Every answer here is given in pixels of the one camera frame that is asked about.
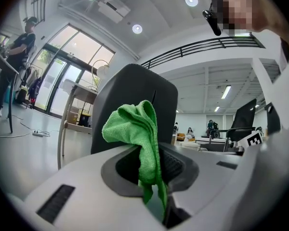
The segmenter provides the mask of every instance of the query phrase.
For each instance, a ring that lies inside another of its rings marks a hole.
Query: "towel fold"
[[[107,142],[122,141],[140,145],[139,183],[144,190],[144,203],[151,199],[152,185],[158,186],[158,196],[164,210],[167,203],[167,186],[162,180],[158,152],[158,130],[155,110],[144,100],[139,105],[124,104],[114,111],[102,129]]]

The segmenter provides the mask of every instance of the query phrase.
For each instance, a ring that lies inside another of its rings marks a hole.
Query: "woman sitting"
[[[193,131],[192,131],[191,128],[188,128],[186,137],[187,137],[189,140],[195,137],[195,136],[194,136],[194,133],[193,133]]]

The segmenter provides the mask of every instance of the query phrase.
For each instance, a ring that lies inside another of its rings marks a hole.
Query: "black pants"
[[[9,58],[7,59],[7,62],[16,69],[16,71],[19,71],[21,63],[15,63]],[[11,83],[11,76],[7,75],[4,71],[1,71],[0,73],[0,109],[3,107],[3,100],[6,93],[6,90]]]

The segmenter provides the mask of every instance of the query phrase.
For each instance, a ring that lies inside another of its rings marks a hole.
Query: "white ceiling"
[[[113,34],[135,53],[139,53],[162,33],[174,28],[206,24],[202,11],[208,9],[210,0],[198,0],[196,7],[189,7],[185,0],[120,0],[130,8],[127,16],[118,24],[98,11],[98,1],[58,0],[68,8],[90,18]],[[136,35],[132,26],[140,24],[143,32]]]
[[[278,77],[278,66],[264,66],[274,82]],[[254,98],[258,104],[263,104],[263,92],[250,64],[211,66],[188,72],[182,68],[180,73],[168,73],[165,78],[178,89],[178,110],[182,113],[214,113],[216,106],[220,106],[217,113],[234,114]],[[222,100],[227,85],[232,87]]]

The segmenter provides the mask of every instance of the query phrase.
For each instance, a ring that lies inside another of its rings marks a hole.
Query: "black rubber pad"
[[[230,168],[230,169],[236,169],[236,167],[237,167],[237,164],[231,164],[231,163],[222,162],[222,161],[219,161],[216,165],[219,165],[219,166],[222,166],[222,167],[227,167],[227,168]]]
[[[68,201],[75,187],[62,185],[54,192],[54,194],[46,201],[46,203],[37,211],[37,214],[48,221],[53,223],[63,206]]]

